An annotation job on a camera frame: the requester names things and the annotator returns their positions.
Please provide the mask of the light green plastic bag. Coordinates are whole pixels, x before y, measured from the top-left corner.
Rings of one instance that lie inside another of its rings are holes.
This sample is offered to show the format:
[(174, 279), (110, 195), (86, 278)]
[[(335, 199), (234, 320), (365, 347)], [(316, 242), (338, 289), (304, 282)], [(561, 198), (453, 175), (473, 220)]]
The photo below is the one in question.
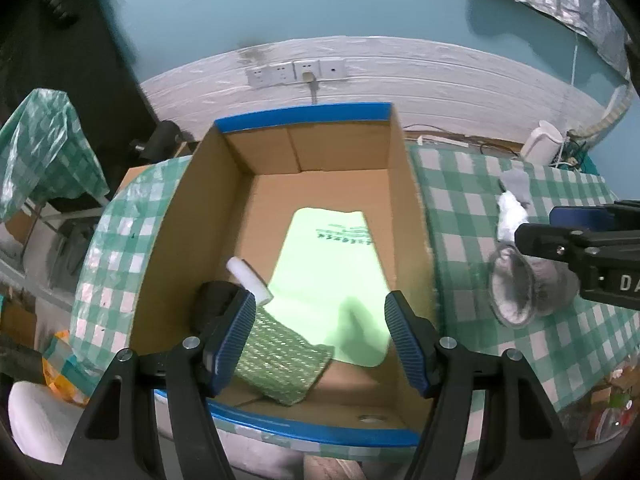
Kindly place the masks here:
[(333, 347), (334, 360), (385, 360), (390, 289), (361, 211), (296, 210), (268, 288), (267, 312), (311, 344)]

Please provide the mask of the white crumpled cloth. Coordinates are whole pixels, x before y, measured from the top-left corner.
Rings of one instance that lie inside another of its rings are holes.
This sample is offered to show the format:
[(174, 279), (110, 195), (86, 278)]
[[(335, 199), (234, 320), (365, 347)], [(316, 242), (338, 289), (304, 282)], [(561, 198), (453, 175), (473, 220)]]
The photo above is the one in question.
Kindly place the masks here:
[(497, 240), (513, 244), (516, 230), (528, 222), (527, 211), (510, 192), (500, 195), (498, 208)]

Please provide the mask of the white wall socket strip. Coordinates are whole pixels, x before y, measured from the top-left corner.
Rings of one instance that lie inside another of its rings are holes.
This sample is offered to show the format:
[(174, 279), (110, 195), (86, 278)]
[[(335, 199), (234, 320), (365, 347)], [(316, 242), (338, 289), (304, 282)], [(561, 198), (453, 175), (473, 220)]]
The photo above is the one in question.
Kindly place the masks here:
[(248, 85), (258, 89), (309, 84), (314, 81), (345, 80), (348, 73), (344, 58), (305, 58), (247, 68), (245, 76)]

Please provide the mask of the white electric kettle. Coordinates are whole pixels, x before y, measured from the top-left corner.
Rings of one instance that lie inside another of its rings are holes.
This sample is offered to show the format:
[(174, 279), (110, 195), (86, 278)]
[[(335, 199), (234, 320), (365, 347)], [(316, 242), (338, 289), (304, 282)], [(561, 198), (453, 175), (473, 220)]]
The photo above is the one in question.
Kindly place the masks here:
[(530, 164), (548, 166), (562, 148), (563, 140), (562, 133), (554, 125), (541, 120), (522, 146), (521, 159)]

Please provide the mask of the green white checkered tablecloth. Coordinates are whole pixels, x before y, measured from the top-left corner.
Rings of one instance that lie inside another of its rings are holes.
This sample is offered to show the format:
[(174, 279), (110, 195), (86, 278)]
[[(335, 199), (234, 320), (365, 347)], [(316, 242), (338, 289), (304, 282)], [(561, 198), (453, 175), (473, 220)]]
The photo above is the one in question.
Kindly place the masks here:
[(189, 335), (201, 284), (231, 257), (267, 283), (267, 311), (334, 353), (292, 406), (239, 374), (209, 409), (221, 430), (322, 456), (403, 460), (428, 404), (408, 384), (384, 320), (387, 293), (466, 348), (523, 352), (552, 405), (584, 396), (638, 347), (631, 310), (547, 299), (495, 316), (512, 250), (499, 224), (510, 159), (402, 144), (384, 125), (213, 128), (192, 157), (149, 167), (104, 210), (82, 268), (70, 348), (90, 392), (122, 348)]

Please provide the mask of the green knitted cloth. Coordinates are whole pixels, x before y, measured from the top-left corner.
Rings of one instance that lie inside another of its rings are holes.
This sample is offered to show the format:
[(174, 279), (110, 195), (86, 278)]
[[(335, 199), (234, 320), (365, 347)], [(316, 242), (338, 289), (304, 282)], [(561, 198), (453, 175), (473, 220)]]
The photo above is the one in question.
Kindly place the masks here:
[(333, 347), (311, 344), (258, 307), (235, 375), (271, 400), (292, 406), (306, 398), (333, 355)]

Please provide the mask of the black soft sponge ball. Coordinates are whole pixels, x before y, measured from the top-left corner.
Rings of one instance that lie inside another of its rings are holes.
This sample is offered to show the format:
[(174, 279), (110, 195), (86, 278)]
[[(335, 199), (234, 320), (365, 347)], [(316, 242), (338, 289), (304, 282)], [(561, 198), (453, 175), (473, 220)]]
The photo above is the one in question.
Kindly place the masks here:
[(213, 318), (223, 315), (240, 290), (239, 285), (227, 281), (201, 284), (191, 304), (191, 333), (199, 335)]

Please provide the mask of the grey folded cloth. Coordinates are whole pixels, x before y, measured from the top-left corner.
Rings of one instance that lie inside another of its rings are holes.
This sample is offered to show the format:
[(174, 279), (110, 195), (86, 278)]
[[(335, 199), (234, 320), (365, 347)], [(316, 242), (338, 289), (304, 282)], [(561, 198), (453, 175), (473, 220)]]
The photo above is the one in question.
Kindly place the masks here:
[(503, 171), (499, 182), (501, 187), (506, 192), (510, 192), (523, 207), (527, 207), (532, 202), (529, 175), (524, 170), (512, 168)]

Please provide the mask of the white foam roll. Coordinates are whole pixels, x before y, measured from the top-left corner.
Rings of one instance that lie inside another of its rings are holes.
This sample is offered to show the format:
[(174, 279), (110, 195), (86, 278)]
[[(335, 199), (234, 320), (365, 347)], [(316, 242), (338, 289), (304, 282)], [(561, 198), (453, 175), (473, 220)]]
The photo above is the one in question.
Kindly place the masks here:
[(273, 300), (265, 282), (243, 259), (231, 257), (226, 263), (226, 268), (240, 285), (253, 294), (257, 307), (263, 307)]

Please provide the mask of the blue cardboard box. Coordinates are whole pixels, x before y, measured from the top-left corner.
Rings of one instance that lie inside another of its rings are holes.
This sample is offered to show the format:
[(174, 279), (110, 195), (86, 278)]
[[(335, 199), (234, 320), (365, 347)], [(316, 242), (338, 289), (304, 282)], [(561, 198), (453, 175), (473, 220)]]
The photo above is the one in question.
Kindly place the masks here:
[(365, 453), (412, 448), (430, 404), (407, 382), (385, 298), (435, 317), (424, 208), (394, 108), (338, 103), (217, 119), (178, 180), (138, 296), (129, 343), (142, 354), (190, 334), (202, 285), (244, 260), (271, 292), (268, 313), (333, 353), (300, 402), (244, 378), (215, 415), (249, 434)]

